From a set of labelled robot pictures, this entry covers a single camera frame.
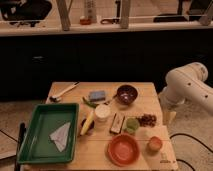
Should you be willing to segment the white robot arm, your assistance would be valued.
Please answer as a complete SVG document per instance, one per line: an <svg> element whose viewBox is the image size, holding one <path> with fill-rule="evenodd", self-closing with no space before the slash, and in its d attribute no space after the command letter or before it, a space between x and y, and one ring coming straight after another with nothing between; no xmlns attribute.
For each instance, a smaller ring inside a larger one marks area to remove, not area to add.
<svg viewBox="0 0 213 171"><path fill-rule="evenodd" d="M193 62L170 70L165 77L166 86L159 93L163 124L169 125L176 116L174 109L190 100L213 115L213 88L205 84L206 66Z"/></svg>

